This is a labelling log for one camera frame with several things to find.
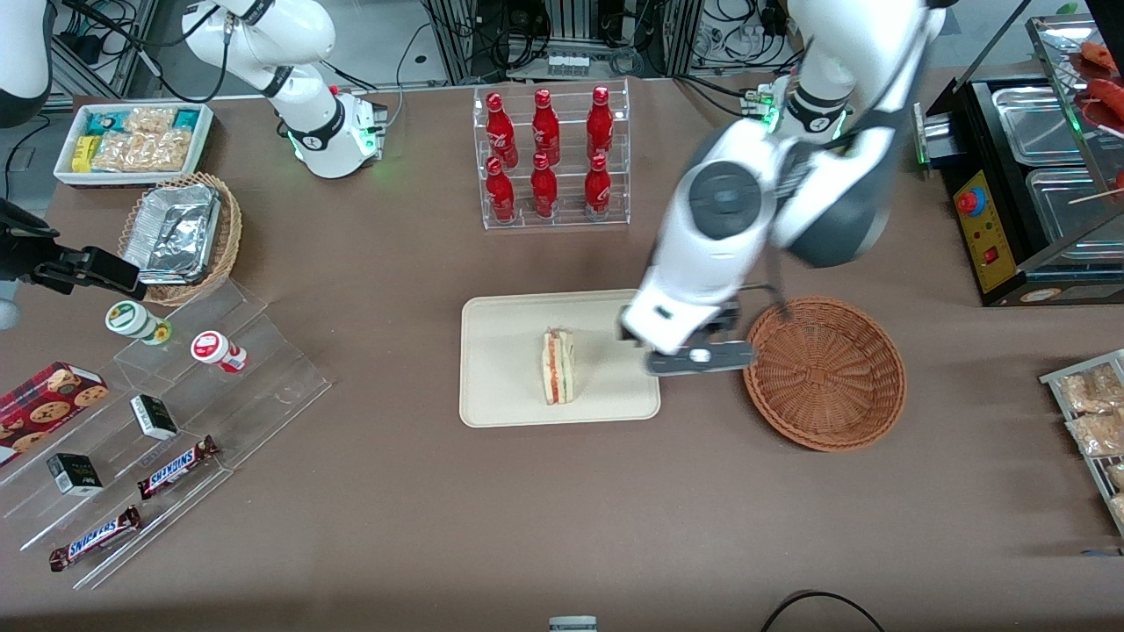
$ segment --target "black box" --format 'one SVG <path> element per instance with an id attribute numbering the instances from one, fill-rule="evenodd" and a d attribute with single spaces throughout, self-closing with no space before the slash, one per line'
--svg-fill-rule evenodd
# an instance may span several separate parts
<path id="1" fill-rule="evenodd" d="M 47 459 L 47 469 L 55 485 L 63 494 L 71 496 L 93 496 L 101 491 L 101 480 L 93 471 L 89 457 L 60 452 Z"/>
<path id="2" fill-rule="evenodd" d="M 180 432 L 172 421 L 172 415 L 167 412 L 164 403 L 151 395 L 138 395 L 129 404 L 133 406 L 133 416 L 140 424 L 140 432 L 147 436 L 160 441 L 167 441 Z"/>

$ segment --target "cookie box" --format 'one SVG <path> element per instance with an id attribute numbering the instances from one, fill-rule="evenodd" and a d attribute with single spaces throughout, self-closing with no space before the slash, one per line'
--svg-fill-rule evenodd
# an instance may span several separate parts
<path id="1" fill-rule="evenodd" d="M 101 376 L 54 362 L 0 397 L 0 467 L 108 394 Z"/>
<path id="2" fill-rule="evenodd" d="M 199 117 L 194 120 L 191 134 L 191 143 L 188 146 L 188 155 L 183 161 L 180 171 L 148 171 L 148 172 L 81 172 L 74 171 L 74 152 L 80 150 L 80 139 L 87 135 L 90 120 L 94 116 L 105 115 L 117 110 L 128 110 L 134 107 L 152 108 L 175 108 L 178 110 L 198 110 Z M 194 173 L 203 155 L 203 146 L 207 143 L 207 134 L 210 132 L 214 114 L 211 109 L 202 103 L 184 103 L 182 101 L 135 101 L 125 103 L 97 103 L 82 106 L 74 112 L 74 121 L 70 132 L 66 133 L 66 142 L 58 153 L 55 162 L 55 178 L 64 184 L 70 184 L 76 189 L 84 188 L 121 188 L 121 187 L 144 187 L 163 182 L 181 175 Z"/>

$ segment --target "wicker basket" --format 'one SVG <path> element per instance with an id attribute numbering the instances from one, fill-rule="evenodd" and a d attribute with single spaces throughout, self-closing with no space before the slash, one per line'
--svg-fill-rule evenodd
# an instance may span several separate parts
<path id="1" fill-rule="evenodd" d="M 894 427 L 906 373 L 894 342 L 859 309 L 830 298 L 788 303 L 750 329 L 756 360 L 743 371 L 758 410 L 792 441 L 824 452 L 865 448 Z"/>
<path id="2" fill-rule="evenodd" d="M 187 187 L 189 184 L 207 184 L 214 187 L 223 195 L 223 207 L 219 210 L 219 225 L 216 228 L 215 245 L 211 247 L 210 270 L 207 277 L 194 286 L 148 286 L 148 292 L 144 299 L 167 307 L 179 307 L 203 290 L 217 288 L 230 274 L 234 261 L 238 256 L 238 241 L 242 238 L 242 210 L 238 208 L 238 200 L 234 199 L 230 189 L 218 178 L 207 173 L 192 173 L 183 178 L 176 178 L 156 184 L 160 188 Z M 125 254 L 125 246 L 129 243 L 129 235 L 133 234 L 133 224 L 137 218 L 137 210 L 140 208 L 140 200 L 133 205 L 133 213 L 125 222 L 125 231 L 117 241 L 117 255 Z"/>

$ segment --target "brown tablecloth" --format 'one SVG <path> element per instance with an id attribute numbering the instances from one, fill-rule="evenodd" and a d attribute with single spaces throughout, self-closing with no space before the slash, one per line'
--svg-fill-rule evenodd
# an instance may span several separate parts
<path id="1" fill-rule="evenodd" d="M 908 401 L 874 446 L 788 443 L 740 373 L 662 380 L 645 422 L 461 423 L 461 306 L 635 287 L 681 165 L 726 119 L 670 81 L 631 88 L 633 224 L 545 235 L 482 229 L 471 90 L 409 93 L 387 159 L 339 181 L 293 159 L 265 100 L 215 101 L 208 170 L 245 216 L 235 277 L 338 382 L 94 592 L 0 532 L 0 628 L 491 632 L 589 613 L 606 632 L 746 630 L 823 588 L 890 629 L 1121 630 L 1124 560 L 1079 557 L 1118 540 L 1036 377 L 1124 346 L 1124 310 L 978 307 L 937 179 L 898 179 L 860 261 L 782 264 L 790 296 L 851 301 L 897 343 Z M 112 247 L 136 197 L 61 186 L 48 219 Z M 112 294 L 18 299 L 3 390 L 123 346 L 101 324 Z M 832 615 L 859 625 L 827 604 L 786 617 Z"/>

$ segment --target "red button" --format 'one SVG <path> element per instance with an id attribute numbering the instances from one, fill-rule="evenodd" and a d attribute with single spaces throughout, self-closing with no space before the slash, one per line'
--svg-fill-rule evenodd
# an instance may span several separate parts
<path id="1" fill-rule="evenodd" d="M 977 205 L 979 205 L 979 198 L 977 198 L 976 193 L 971 191 L 960 193 L 957 198 L 957 210 L 963 213 L 964 215 L 976 210 Z"/>

